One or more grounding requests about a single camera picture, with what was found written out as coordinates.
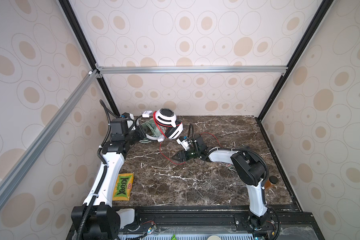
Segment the mint green headphones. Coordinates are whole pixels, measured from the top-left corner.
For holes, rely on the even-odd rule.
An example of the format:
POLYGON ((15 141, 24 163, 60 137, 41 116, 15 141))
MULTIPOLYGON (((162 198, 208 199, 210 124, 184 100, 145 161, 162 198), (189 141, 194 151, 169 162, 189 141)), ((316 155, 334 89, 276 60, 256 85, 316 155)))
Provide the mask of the mint green headphones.
POLYGON ((154 119, 151 118, 147 121, 143 121, 140 126, 145 131, 146 136, 143 140, 140 140, 140 143, 147 144, 152 141, 157 141, 159 137, 162 135, 158 127, 156 126, 154 119))

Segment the white black red headphones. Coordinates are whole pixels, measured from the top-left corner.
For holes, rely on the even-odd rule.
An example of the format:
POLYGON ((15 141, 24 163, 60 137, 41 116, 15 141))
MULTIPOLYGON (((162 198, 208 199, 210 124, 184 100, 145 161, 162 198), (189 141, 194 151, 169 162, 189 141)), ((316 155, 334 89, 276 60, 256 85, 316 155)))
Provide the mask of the white black red headphones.
POLYGON ((157 140, 159 143, 165 139, 176 140, 184 129, 183 123, 178 120, 174 111, 168 108, 161 108, 157 111, 144 111, 141 118, 154 119, 156 126, 162 133, 157 140))

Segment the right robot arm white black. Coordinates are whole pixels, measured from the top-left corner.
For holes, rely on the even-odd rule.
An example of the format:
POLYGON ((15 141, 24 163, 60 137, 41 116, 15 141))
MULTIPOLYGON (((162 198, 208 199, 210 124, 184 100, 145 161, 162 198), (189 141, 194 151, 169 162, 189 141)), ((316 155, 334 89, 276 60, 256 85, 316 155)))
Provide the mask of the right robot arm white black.
POLYGON ((239 178, 246 184, 250 201, 249 221, 254 230, 260 230, 269 220, 270 211, 265 196, 266 182, 270 177, 269 168, 264 159, 245 148, 207 147, 202 136, 183 137, 177 143, 184 149, 178 151, 174 158, 181 163, 191 159, 200 159, 209 163, 233 165, 239 178))

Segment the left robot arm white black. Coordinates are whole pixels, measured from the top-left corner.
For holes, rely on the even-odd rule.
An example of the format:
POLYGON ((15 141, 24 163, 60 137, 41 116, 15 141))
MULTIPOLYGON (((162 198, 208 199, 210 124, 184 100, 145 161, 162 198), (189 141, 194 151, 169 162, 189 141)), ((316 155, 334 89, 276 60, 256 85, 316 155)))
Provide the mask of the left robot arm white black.
POLYGON ((74 207, 71 218, 78 240, 115 240, 119 231, 135 223, 133 208, 116 211, 112 207, 119 172, 132 145, 146 133, 130 118, 108 121, 108 131, 97 156, 101 166, 94 185, 81 206, 74 207))

